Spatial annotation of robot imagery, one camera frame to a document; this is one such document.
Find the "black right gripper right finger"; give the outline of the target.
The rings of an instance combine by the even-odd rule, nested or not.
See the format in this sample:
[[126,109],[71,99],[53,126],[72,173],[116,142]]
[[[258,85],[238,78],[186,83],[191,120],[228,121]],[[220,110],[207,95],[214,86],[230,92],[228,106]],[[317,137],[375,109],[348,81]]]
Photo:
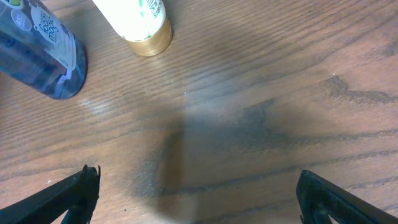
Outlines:
[[296,186],[303,224],[397,223],[397,218],[329,182],[303,170]]

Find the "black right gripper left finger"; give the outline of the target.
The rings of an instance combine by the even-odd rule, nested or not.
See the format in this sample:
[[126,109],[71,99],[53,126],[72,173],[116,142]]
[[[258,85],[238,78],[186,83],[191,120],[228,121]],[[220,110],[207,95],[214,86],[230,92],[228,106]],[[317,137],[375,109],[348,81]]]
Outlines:
[[62,223],[91,222],[99,199],[100,167],[82,170],[17,203],[1,209],[1,223],[52,223],[64,215]]

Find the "clear blue foam bottle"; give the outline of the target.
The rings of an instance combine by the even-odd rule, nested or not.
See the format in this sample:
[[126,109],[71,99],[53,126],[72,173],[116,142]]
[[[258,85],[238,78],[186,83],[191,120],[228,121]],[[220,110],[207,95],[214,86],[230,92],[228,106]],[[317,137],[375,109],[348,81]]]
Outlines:
[[37,0],[1,0],[1,73],[56,100],[86,79],[84,44]]

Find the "white tube with gold cap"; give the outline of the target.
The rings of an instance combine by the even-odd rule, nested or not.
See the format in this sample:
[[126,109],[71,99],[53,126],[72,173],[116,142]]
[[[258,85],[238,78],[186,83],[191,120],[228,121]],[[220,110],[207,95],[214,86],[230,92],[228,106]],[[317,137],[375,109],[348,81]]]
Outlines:
[[173,33],[162,0],[93,0],[96,7],[135,54],[163,52]]

